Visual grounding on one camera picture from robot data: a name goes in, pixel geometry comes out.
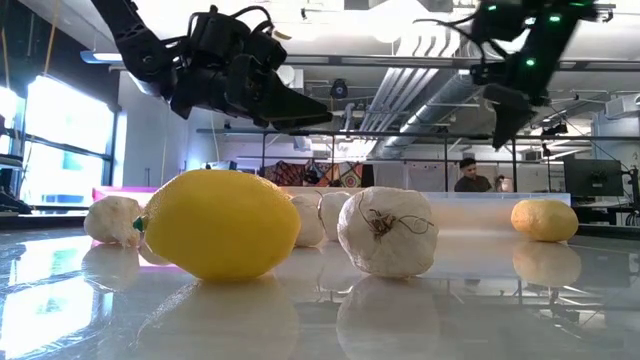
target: computer monitor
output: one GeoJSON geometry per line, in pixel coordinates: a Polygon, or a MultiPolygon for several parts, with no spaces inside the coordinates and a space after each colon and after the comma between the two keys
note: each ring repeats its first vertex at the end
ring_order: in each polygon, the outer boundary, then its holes
{"type": "Polygon", "coordinates": [[[617,160],[565,159],[564,181],[572,196],[623,196],[622,165],[617,160]]]}

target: overhead light fixture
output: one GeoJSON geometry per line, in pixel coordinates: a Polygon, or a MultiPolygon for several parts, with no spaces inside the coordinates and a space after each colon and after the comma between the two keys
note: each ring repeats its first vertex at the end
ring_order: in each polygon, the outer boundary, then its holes
{"type": "Polygon", "coordinates": [[[587,151],[587,150],[588,149],[579,149],[579,150],[566,151],[566,152],[563,152],[563,153],[559,153],[559,154],[555,154],[555,155],[550,156],[549,160],[555,160],[555,159],[558,159],[558,158],[561,158],[561,157],[564,157],[564,156],[567,156],[567,155],[571,155],[571,154],[575,154],[575,153],[579,153],[579,152],[587,151]]]}
{"type": "Polygon", "coordinates": [[[94,53],[93,57],[99,61],[122,61],[122,55],[110,53],[94,53]]]}

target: garlic bulb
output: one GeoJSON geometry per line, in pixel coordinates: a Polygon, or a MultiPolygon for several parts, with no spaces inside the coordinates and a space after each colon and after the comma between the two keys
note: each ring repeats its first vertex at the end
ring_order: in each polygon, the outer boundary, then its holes
{"type": "Polygon", "coordinates": [[[84,219],[84,231],[103,243],[138,247],[140,233],[133,228],[133,222],[141,213],[142,208],[136,200],[107,196],[89,207],[89,214],[84,219]]]}
{"type": "Polygon", "coordinates": [[[296,246],[316,246],[324,238],[322,222],[318,217],[318,203],[306,196],[295,196],[291,199],[300,215],[300,232],[296,238],[296,246]]]}
{"type": "Polygon", "coordinates": [[[438,227],[417,191],[370,187],[340,211],[338,237],[358,269],[382,277],[409,277],[433,265],[438,227]]]}
{"type": "Polygon", "coordinates": [[[318,205],[318,213],[324,227],[324,233],[330,241],[338,241],[338,218],[340,210],[344,203],[349,200],[351,195],[344,191],[329,193],[322,196],[320,205],[318,205]]]}

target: window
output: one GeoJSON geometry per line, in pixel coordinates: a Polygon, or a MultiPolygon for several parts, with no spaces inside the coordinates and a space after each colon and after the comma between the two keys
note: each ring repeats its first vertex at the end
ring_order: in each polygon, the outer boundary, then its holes
{"type": "Polygon", "coordinates": [[[27,134],[49,141],[107,153],[113,112],[107,105],[51,78],[29,85],[27,134]]]}
{"type": "Polygon", "coordinates": [[[91,205],[93,188],[109,178],[104,171],[113,160],[113,112],[51,78],[36,78],[28,90],[25,128],[32,141],[25,144],[21,200],[29,205],[91,205]]]}
{"type": "MultiPolygon", "coordinates": [[[[0,87],[0,115],[4,117],[4,128],[11,129],[18,109],[18,96],[13,91],[0,87]]],[[[11,138],[0,127],[0,154],[9,154],[11,138]]]]}
{"type": "Polygon", "coordinates": [[[104,160],[27,142],[21,198],[30,205],[89,206],[102,185],[104,160]]]}

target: ceiling duct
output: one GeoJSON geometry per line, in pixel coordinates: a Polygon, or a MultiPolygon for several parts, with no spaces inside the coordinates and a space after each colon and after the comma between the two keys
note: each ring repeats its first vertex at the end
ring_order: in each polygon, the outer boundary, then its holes
{"type": "MultiPolygon", "coordinates": [[[[433,128],[433,124],[458,110],[452,106],[430,106],[430,104],[461,104],[475,95],[478,87],[473,84],[470,75],[460,75],[457,71],[450,70],[447,72],[449,76],[444,77],[446,80],[444,85],[402,125],[400,132],[426,133],[433,128]]],[[[391,136],[380,140],[373,153],[379,158],[397,157],[415,140],[416,137],[391,136]]]]}

